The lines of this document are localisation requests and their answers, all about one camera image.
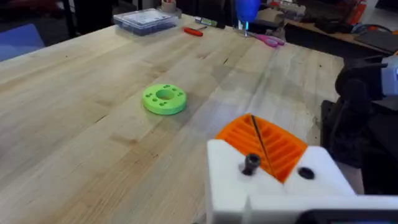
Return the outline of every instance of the chair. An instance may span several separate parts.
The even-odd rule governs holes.
[[[33,24],[0,33],[0,61],[44,47],[44,43]]]

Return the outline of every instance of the green 3d printed part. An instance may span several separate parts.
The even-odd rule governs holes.
[[[142,103],[155,114],[175,114],[185,108],[187,95],[174,85],[153,85],[143,92]]]

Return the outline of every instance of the orange 3d printed part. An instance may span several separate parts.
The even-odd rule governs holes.
[[[245,156],[257,154],[261,159],[260,167],[282,183],[307,148],[286,130],[251,114],[230,122],[216,139],[228,142]]]

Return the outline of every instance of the plastic container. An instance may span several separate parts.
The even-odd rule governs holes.
[[[114,15],[113,20],[120,28],[143,36],[175,27],[178,17],[156,9],[145,9]]]

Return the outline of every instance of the scissors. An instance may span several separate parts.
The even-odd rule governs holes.
[[[270,47],[278,47],[285,45],[285,41],[278,38],[278,37],[273,37],[273,36],[269,36],[269,35],[263,35],[263,34],[255,34],[252,32],[248,32],[248,34],[252,37],[255,37],[256,39],[264,42],[266,45],[270,46]]]

